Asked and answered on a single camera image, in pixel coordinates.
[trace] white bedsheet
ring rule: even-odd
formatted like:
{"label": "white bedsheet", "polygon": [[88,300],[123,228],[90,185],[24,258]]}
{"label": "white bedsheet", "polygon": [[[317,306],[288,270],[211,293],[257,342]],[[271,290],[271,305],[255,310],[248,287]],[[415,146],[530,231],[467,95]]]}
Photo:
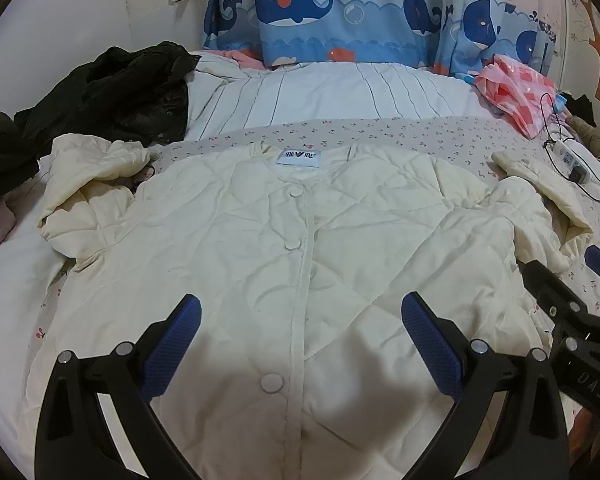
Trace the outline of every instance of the white bedsheet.
{"label": "white bedsheet", "polygon": [[48,157],[41,171],[11,193],[7,203],[16,225],[0,245],[0,445],[19,468],[25,468],[17,444],[29,345],[46,290],[64,263],[38,232]]}
{"label": "white bedsheet", "polygon": [[321,62],[275,71],[202,56],[189,86],[186,140],[313,119],[493,117],[474,86],[397,63]]}

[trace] black cable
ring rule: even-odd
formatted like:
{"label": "black cable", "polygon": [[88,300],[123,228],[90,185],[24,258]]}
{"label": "black cable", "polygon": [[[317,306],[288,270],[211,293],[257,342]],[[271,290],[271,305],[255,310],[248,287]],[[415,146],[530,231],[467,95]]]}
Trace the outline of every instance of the black cable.
{"label": "black cable", "polygon": [[[550,144],[552,146],[555,146],[556,141],[554,140],[554,138],[551,136],[551,133],[549,132],[549,126],[546,123],[546,116],[544,114],[544,105],[542,104],[542,98],[544,98],[545,95],[549,96],[550,102],[551,102],[551,106],[552,106],[552,110],[555,111],[555,102],[554,102],[554,98],[551,97],[551,94],[549,94],[549,92],[545,92],[544,94],[542,94],[540,96],[540,112],[542,114],[542,120],[544,121],[544,129],[546,130],[546,134],[548,139],[542,144],[542,147],[544,148],[546,155],[549,157],[549,160],[551,161],[551,164],[554,165],[554,170],[556,171],[556,173],[558,173],[564,180],[567,180],[568,182],[572,182],[572,180],[569,180],[568,176],[564,176],[562,174],[562,172],[558,169],[558,167],[555,165],[554,160],[551,157],[551,154],[549,153],[549,150],[547,149],[547,146]],[[558,123],[558,127],[560,128],[560,137],[562,137],[562,125],[560,124],[560,121],[556,121]],[[573,139],[575,140],[575,137],[571,136],[568,137],[568,139]],[[598,181],[600,181],[599,177],[596,175],[596,173],[590,168],[589,164],[587,164],[587,162],[585,160],[582,160],[581,158],[578,157],[578,161],[582,161],[584,163],[584,165],[589,168],[589,171],[591,172],[591,174],[593,174],[596,179]],[[578,182],[574,182],[574,184],[576,186],[578,186],[582,192],[587,195],[590,199],[592,199],[594,202],[598,202],[600,204],[600,199],[593,197],[586,189],[584,189]]]}

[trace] power cord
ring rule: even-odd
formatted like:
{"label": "power cord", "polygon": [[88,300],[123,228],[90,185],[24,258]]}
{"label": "power cord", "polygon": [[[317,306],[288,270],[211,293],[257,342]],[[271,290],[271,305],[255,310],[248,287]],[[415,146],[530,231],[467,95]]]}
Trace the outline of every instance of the power cord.
{"label": "power cord", "polygon": [[[573,180],[570,180],[568,176],[565,176],[564,174],[562,174],[562,172],[558,169],[558,167],[555,165],[555,162],[551,156],[551,154],[549,153],[549,149],[547,148],[547,146],[555,146],[555,143],[557,142],[556,140],[554,140],[554,138],[551,136],[551,132],[549,131],[549,126],[546,123],[546,115],[544,114],[544,103],[542,102],[542,99],[544,98],[544,96],[549,96],[549,100],[552,106],[552,110],[555,110],[555,102],[554,102],[554,98],[551,97],[551,94],[549,94],[549,92],[545,92],[544,94],[541,95],[540,97],[540,112],[542,113],[542,120],[544,121],[544,129],[546,130],[546,134],[548,139],[542,144],[542,147],[544,148],[547,157],[549,157],[549,160],[551,161],[551,164],[554,166],[554,170],[564,179],[564,180],[568,180],[569,182],[573,182],[576,186],[578,186],[580,188],[580,190],[587,195],[590,199],[592,199],[594,202],[598,202],[600,204],[600,199],[599,198],[595,198],[594,196],[591,195],[591,193],[589,193],[589,191],[587,191],[586,189],[584,189],[584,187],[582,187],[582,185],[578,182],[574,182]],[[562,133],[562,125],[560,124],[560,121],[555,121],[553,124],[557,123],[558,124],[558,128],[560,130],[560,140],[562,140],[562,138],[564,138],[565,140],[569,140],[569,139],[573,139],[575,140],[575,137],[573,136],[563,136]],[[591,169],[591,167],[589,166],[589,164],[587,164],[586,160],[583,160],[581,158],[578,158],[579,162],[584,163],[584,165],[589,169],[589,172],[596,178],[597,181],[599,181],[600,183],[600,178],[596,175],[596,173]]]}

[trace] clothing label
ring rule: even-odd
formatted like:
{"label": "clothing label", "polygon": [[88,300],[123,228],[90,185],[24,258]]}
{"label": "clothing label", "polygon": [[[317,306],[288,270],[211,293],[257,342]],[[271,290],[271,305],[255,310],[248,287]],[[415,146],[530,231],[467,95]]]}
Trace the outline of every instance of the clothing label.
{"label": "clothing label", "polygon": [[320,150],[284,150],[278,155],[276,164],[320,168]]}

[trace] black jacket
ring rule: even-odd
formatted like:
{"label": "black jacket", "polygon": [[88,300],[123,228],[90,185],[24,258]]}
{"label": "black jacket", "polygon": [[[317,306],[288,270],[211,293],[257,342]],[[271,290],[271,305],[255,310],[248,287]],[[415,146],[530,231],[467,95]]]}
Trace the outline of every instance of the black jacket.
{"label": "black jacket", "polygon": [[182,140],[189,111],[184,76],[199,59],[169,41],[138,52],[114,46],[74,69],[13,120],[39,157],[67,133],[139,140],[145,146]]}
{"label": "black jacket", "polygon": [[0,197],[38,172],[36,155],[13,121],[0,112]]}

